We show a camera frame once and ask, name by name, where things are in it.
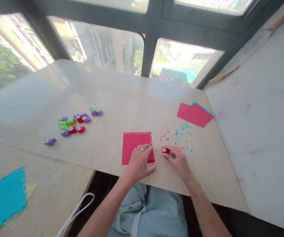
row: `right hand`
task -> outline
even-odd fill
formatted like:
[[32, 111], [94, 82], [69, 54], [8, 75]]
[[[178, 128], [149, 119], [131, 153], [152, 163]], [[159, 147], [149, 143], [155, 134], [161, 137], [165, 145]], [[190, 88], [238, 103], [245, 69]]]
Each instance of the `right hand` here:
[[176, 146], [162, 146], [162, 148], [168, 148], [169, 154], [162, 153], [171, 166], [177, 171], [179, 177], [186, 183], [189, 179], [193, 178], [193, 174], [190, 170], [186, 155]]

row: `red paper sheet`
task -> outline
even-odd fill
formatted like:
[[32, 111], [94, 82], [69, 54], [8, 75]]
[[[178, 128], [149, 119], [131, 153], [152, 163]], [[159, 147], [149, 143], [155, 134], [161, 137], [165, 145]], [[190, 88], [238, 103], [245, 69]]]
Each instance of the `red paper sheet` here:
[[[133, 149], [143, 144], [153, 145], [151, 132], [123, 133], [122, 165], [128, 165]], [[152, 162], [155, 162], [153, 150], [147, 159], [147, 163]]]
[[214, 118], [213, 115], [205, 111], [198, 103], [195, 103], [193, 106], [180, 103], [177, 117], [200, 127], [204, 127]]

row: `glass pane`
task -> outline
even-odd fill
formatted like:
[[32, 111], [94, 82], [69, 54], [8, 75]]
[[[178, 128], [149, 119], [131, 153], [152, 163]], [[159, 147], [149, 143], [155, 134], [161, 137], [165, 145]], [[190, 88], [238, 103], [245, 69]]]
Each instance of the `glass pane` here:
[[253, 0], [175, 0], [177, 4], [199, 7], [231, 15], [243, 15]]
[[215, 49], [158, 39], [150, 78], [196, 87], [223, 53]]
[[140, 75], [144, 41], [129, 31], [50, 16], [74, 61]]
[[145, 14], [148, 9], [149, 0], [73, 0], [86, 2], [104, 7], [111, 7], [125, 11], [138, 12]]
[[0, 15], [0, 89], [52, 62], [21, 14]]

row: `blue paper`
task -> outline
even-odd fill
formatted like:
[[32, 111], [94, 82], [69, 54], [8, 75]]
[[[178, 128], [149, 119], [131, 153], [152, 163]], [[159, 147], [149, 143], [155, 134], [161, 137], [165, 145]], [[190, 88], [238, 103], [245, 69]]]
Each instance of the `blue paper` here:
[[24, 167], [0, 179], [0, 226], [26, 207], [26, 175]]

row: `strap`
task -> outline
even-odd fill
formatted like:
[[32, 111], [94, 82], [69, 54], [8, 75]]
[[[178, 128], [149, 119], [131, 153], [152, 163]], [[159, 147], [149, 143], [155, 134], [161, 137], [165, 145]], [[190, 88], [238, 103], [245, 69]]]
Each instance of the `strap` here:
[[138, 201], [138, 202], [136, 202], [136, 203], [134, 203], [134, 204], [132, 204], [132, 205], [123, 207], [123, 208], [121, 209], [119, 215], [118, 215], [117, 218], [116, 218], [116, 230], [117, 230], [118, 232], [123, 233], [123, 234], [128, 234], [127, 231], [125, 231], [125, 230], [123, 230], [123, 229], [121, 228], [121, 224], [120, 224], [120, 217], [121, 217], [121, 214], [122, 214], [122, 213], [126, 213], [126, 212], [134, 212], [134, 211], [137, 211], [137, 210], [141, 209], [142, 207], [143, 207], [143, 209], [146, 208], [146, 206], [145, 206], [144, 204], [142, 204], [141, 201]]
[[130, 237], [138, 237], [138, 227], [140, 223], [140, 218], [141, 218], [142, 213], [146, 211], [147, 211], [147, 208], [145, 204], [143, 204], [142, 210], [138, 214], [136, 214], [136, 216], [134, 217]]

